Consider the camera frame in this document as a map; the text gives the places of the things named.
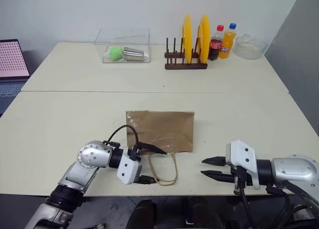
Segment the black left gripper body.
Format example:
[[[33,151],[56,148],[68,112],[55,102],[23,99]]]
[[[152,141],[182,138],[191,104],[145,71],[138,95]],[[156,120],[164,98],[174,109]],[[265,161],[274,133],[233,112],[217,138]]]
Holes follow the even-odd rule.
[[[141,161],[141,154],[140,154],[140,150],[142,149],[142,144],[136,144],[133,145],[133,147],[131,149],[128,149],[128,156],[131,160],[133,161]]]

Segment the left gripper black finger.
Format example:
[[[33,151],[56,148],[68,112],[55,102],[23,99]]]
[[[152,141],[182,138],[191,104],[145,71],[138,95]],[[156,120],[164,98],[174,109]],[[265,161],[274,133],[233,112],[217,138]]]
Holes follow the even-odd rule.
[[[140,154],[151,152],[166,155],[166,152],[160,149],[159,147],[144,142],[138,142],[138,150]]]
[[[150,184],[156,184],[156,183],[157,183],[156,179],[151,176],[141,175],[138,178],[138,184],[150,185]]]

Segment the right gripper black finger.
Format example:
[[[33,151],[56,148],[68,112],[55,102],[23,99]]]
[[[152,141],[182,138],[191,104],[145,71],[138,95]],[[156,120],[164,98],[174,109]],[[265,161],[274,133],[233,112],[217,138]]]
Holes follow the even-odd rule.
[[[203,175],[219,182],[234,183],[235,177],[231,174],[224,174],[221,171],[205,170],[200,171]]]
[[[206,158],[201,161],[204,164],[209,164],[213,166],[225,166],[226,165],[226,159],[225,157],[216,156],[211,158]]]

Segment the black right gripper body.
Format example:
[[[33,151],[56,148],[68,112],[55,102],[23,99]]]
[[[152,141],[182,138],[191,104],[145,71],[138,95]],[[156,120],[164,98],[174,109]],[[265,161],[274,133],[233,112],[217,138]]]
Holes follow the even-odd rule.
[[[226,175],[226,182],[234,183],[235,187],[252,186],[251,176],[247,170],[241,166],[233,166],[230,161],[225,161],[225,164],[230,166],[230,174]]]

